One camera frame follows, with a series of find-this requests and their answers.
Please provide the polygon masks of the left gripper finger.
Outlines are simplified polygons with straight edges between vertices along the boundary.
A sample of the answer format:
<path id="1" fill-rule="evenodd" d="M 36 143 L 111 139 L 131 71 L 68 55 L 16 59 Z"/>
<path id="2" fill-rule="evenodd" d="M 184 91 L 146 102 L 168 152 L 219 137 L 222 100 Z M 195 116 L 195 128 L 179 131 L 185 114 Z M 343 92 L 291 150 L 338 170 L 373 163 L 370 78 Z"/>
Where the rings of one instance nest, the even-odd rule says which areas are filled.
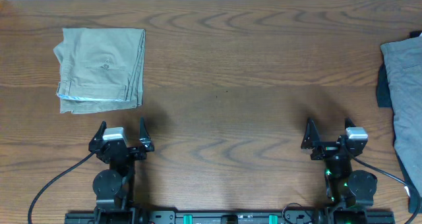
<path id="1" fill-rule="evenodd" d="M 151 145 L 151 137 L 146 129 L 145 120 L 143 117 L 140 118 L 139 141 L 143 146 Z"/>
<path id="2" fill-rule="evenodd" d="M 103 135 L 104 135 L 106 128 L 107 128 L 106 122 L 102 121 L 98 131 L 95 133 L 95 135 L 93 137 L 93 141 L 99 142 L 99 141 L 103 140 Z"/>

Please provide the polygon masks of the grey shorts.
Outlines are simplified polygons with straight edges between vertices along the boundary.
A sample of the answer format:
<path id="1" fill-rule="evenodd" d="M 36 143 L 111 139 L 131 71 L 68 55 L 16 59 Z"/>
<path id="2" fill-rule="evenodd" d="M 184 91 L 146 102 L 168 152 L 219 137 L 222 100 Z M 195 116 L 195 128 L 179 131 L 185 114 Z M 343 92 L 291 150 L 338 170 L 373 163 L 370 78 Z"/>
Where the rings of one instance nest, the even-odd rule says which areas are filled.
<path id="1" fill-rule="evenodd" d="M 421 192 L 421 37 L 380 46 L 394 111 L 394 148 Z"/>

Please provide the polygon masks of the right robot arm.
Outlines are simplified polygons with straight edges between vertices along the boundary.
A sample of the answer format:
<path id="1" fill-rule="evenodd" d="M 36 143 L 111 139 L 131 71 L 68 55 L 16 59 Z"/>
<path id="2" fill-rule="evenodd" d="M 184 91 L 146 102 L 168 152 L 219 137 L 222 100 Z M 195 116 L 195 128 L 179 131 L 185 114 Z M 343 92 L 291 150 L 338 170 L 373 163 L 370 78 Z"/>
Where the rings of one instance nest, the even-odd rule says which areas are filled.
<path id="1" fill-rule="evenodd" d="M 374 204 L 377 177 L 364 170 L 354 170 L 351 160 L 363 153 L 368 134 L 345 120 L 345 133 L 333 142 L 321 140 L 315 122 L 307 119 L 302 150 L 311 150 L 312 160 L 325 165 L 326 195 L 332 201 L 313 215 L 315 223 L 368 223 L 367 208 Z"/>

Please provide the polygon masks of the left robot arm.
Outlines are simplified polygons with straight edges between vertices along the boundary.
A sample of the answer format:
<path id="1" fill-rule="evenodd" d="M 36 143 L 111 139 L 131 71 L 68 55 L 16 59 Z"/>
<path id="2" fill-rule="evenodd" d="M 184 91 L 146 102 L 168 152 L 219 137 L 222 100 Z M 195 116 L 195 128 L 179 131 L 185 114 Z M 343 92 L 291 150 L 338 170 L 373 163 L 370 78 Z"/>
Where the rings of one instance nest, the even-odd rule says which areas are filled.
<path id="1" fill-rule="evenodd" d="M 148 223 L 148 212 L 134 204 L 135 162 L 147 158 L 154 145 L 146 130 L 144 119 L 140 120 L 139 146 L 128 147 L 123 127 L 108 128 L 102 122 L 91 139 L 88 150 L 109 165 L 93 180 L 96 194 L 94 224 L 141 224 Z"/>

